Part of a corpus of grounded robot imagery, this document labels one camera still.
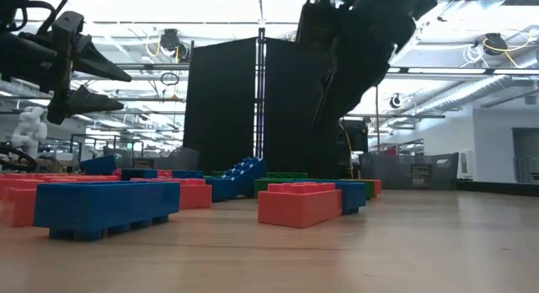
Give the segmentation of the small orange toy brick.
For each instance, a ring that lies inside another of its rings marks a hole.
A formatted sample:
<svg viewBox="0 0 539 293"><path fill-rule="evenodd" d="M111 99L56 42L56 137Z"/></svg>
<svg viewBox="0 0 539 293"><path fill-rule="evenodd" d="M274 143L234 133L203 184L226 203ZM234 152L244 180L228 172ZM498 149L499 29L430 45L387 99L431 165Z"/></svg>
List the small orange toy brick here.
<svg viewBox="0 0 539 293"><path fill-rule="evenodd" d="M42 180L0 178L0 221L11 227L33 226L37 186Z"/></svg>

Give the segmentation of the silver ventilation duct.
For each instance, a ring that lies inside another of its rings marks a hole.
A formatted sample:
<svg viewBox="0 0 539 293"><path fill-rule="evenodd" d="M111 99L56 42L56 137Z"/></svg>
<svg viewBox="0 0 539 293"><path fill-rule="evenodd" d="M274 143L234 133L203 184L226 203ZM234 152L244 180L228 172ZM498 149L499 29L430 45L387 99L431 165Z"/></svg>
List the silver ventilation duct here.
<svg viewBox="0 0 539 293"><path fill-rule="evenodd" d="M530 87L536 81L539 82L539 75L529 77L496 75L479 81L462 83L424 102L416 108L412 115L423 115L433 111L446 112L507 88L514 86Z"/></svg>

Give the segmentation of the black aluminium table frame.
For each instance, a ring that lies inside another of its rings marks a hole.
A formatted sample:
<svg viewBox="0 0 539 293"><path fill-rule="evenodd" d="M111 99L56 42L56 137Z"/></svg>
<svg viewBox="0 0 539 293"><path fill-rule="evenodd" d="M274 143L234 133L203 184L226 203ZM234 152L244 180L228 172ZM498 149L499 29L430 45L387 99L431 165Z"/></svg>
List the black aluminium table frame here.
<svg viewBox="0 0 539 293"><path fill-rule="evenodd" d="M506 194L539 198L539 184L512 184L458 180L456 189L461 191Z"/></svg>

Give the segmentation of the white robot figure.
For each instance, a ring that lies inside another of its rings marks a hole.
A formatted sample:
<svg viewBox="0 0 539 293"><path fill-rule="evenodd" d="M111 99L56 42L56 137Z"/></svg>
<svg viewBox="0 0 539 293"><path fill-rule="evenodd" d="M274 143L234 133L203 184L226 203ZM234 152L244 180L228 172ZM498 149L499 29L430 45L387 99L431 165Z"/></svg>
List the white robot figure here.
<svg viewBox="0 0 539 293"><path fill-rule="evenodd" d="M47 125L41 120L44 112L41 107L26 107L11 137L12 146L21 147L32 158L38 157L39 143L47 137Z"/></svg>

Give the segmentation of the black folding screen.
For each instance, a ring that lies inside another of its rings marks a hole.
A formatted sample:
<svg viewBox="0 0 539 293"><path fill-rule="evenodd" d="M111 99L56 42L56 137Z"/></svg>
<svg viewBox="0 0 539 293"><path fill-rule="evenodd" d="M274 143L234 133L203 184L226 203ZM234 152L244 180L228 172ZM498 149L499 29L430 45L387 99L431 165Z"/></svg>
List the black folding screen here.
<svg viewBox="0 0 539 293"><path fill-rule="evenodd" d="M224 171L254 155L272 172L308 172L309 138L329 58L268 38L257 70L255 37L195 48L189 66L183 145L199 152L202 171Z"/></svg>

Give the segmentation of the white appliance box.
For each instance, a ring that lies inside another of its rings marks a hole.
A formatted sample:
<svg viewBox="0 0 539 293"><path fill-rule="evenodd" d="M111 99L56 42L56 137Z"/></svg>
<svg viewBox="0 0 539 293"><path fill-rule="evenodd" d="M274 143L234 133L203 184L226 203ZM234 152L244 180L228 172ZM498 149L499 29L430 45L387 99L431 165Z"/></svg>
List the white appliance box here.
<svg viewBox="0 0 539 293"><path fill-rule="evenodd" d="M459 152L457 177L459 179L475 179L475 155L472 150Z"/></svg>

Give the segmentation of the long blue toy brick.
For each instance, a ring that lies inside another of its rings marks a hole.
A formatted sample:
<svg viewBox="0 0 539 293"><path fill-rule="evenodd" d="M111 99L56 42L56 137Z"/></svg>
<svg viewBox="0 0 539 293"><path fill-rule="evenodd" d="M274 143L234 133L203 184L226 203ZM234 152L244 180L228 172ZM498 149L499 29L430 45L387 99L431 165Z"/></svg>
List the long blue toy brick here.
<svg viewBox="0 0 539 293"><path fill-rule="evenodd" d="M33 225L47 228L51 239L94 241L167 222L179 206L174 182L39 184Z"/></svg>
<svg viewBox="0 0 539 293"><path fill-rule="evenodd" d="M263 158L245 157L220 177L207 178L205 182L212 187L211 200L220 202L236 199L240 195L252 197L254 181L264 178L266 173Z"/></svg>
<svg viewBox="0 0 539 293"><path fill-rule="evenodd" d="M335 187L342 192L342 215L357 214L366 205L366 185L359 182L339 181Z"/></svg>

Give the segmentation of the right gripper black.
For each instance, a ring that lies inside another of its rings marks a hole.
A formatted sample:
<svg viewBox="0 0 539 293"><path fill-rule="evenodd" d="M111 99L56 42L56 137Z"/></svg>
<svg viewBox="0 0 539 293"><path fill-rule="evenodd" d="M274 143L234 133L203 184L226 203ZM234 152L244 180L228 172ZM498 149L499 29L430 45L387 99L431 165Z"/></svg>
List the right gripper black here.
<svg viewBox="0 0 539 293"><path fill-rule="evenodd" d="M315 178L339 178L338 119L385 77L392 53L408 43L415 29L410 14L380 0L357 0L341 8L327 1L304 3L296 43L331 60L311 130Z"/></svg>

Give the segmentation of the grey plastic bin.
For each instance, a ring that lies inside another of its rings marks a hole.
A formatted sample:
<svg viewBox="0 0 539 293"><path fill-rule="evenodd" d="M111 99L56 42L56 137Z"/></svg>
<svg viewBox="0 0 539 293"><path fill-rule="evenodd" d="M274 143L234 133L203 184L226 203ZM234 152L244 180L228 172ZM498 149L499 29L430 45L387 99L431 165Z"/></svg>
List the grey plastic bin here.
<svg viewBox="0 0 539 293"><path fill-rule="evenodd" d="M162 170L187 170L198 168L199 153L186 147L178 147L165 157L150 157L150 152L144 151L142 156L136 152L118 150L116 152L117 168L145 168Z"/></svg>
<svg viewBox="0 0 539 293"><path fill-rule="evenodd" d="M456 188L459 154L407 156L367 153L360 156L361 177L380 179L383 189Z"/></svg>

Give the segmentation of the black equipment cabinet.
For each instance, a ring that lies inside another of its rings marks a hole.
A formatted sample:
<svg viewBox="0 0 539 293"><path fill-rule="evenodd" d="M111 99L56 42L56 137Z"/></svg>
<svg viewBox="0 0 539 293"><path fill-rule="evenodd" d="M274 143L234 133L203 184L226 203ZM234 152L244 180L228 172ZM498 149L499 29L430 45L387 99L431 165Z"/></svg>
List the black equipment cabinet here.
<svg viewBox="0 0 539 293"><path fill-rule="evenodd" d="M341 120L352 152L368 152L368 127L363 120Z"/></svg>

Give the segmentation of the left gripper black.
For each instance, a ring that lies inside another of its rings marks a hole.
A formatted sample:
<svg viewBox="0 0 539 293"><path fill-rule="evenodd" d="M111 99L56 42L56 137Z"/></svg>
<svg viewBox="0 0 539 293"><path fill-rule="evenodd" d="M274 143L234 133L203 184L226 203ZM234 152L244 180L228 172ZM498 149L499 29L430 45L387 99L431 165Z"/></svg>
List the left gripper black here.
<svg viewBox="0 0 539 293"><path fill-rule="evenodd" d="M107 95L92 93L83 85L71 92L74 51L75 71L115 81L131 81L129 74L97 50L91 35L79 35L82 29L83 16L73 11L62 13L51 27L51 44L56 52L56 59L51 85L54 95L48 105L47 119L53 124L61 124L67 115L124 108L121 102Z"/></svg>

